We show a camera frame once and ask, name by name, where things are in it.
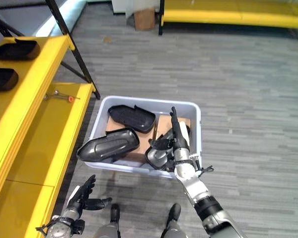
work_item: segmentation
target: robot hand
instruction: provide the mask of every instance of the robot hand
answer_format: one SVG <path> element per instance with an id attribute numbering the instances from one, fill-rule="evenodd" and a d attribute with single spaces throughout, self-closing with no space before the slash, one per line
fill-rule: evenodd
<path id="1" fill-rule="evenodd" d="M 190 148 L 182 135 L 187 131 L 184 129 L 182 132 L 174 107 L 170 115 L 173 131 L 171 143 L 174 154 L 174 174 L 183 185 L 185 194 L 202 220 L 203 228 L 211 238 L 246 238 L 233 218 L 221 207 L 196 175 L 196 163 L 192 160 Z"/>
<path id="2" fill-rule="evenodd" d="M 73 234 L 81 235 L 85 227 L 85 221 L 80 219 L 83 209 L 100 210 L 112 201 L 111 197 L 106 199 L 89 198 L 95 181 L 95 175 L 92 175 L 82 186 L 77 186 L 61 216 L 53 216 L 48 224 L 36 227 L 36 230 L 48 238 L 70 238 Z"/>

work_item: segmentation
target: plastic storage bin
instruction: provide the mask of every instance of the plastic storage bin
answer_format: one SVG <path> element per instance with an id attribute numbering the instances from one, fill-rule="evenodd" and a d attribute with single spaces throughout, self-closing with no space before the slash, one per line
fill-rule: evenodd
<path id="1" fill-rule="evenodd" d="M 200 108 L 190 102 L 180 101 L 165 101 L 146 98 L 131 98 L 121 96 L 108 96 L 103 99 L 99 112 L 94 123 L 91 135 L 89 139 L 95 139 L 105 136 L 105 130 L 109 119 L 108 109 L 115 105 L 126 105 L 134 107 L 137 105 L 140 108 L 148 110 L 158 115 L 168 115 L 171 111 L 171 107 L 175 106 L 178 117 L 189 118 L 191 120 L 191 133 L 190 133 L 190 154 L 198 154 L 200 165 L 201 152 L 202 152 L 202 139 L 201 139 L 201 111 Z M 142 164 L 138 162 L 118 160 L 111 163 L 110 159 L 106 159 L 102 162 L 85 162 L 88 166 L 93 168 L 122 171 L 129 173 L 141 173 L 151 176 L 160 176 L 165 178 L 174 178 L 174 173 L 167 171 L 155 170 L 149 164 Z"/>

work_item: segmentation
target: yellow shelving unit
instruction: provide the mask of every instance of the yellow shelving unit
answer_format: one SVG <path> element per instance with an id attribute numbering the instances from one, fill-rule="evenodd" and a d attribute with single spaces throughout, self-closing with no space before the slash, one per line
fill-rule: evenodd
<path id="1" fill-rule="evenodd" d="M 17 85 L 0 92 L 0 238 L 41 237 L 35 227 L 47 223 L 89 102 L 92 83 L 51 83 L 68 48 L 68 37 L 18 37 L 35 40 L 40 55 L 31 61 L 0 60 L 13 68 Z M 12 42 L 4 38 L 1 44 Z M 44 100 L 54 90 L 75 96 Z"/>
<path id="2" fill-rule="evenodd" d="M 260 0 L 161 0 L 164 22 L 298 28 L 298 3 Z"/>
<path id="3" fill-rule="evenodd" d="M 36 40 L 41 53 L 31 61 L 0 60 L 0 68 L 13 68 L 19 75 L 12 90 L 0 92 L 0 190 L 43 96 L 72 46 L 67 36 L 18 39 Z M 4 38 L 0 45 L 7 42 L 14 38 Z"/>
<path id="4" fill-rule="evenodd" d="M 48 92 L 78 97 L 42 101 L 0 193 L 0 237 L 41 237 L 48 223 L 92 93 L 92 84 L 55 83 Z"/>

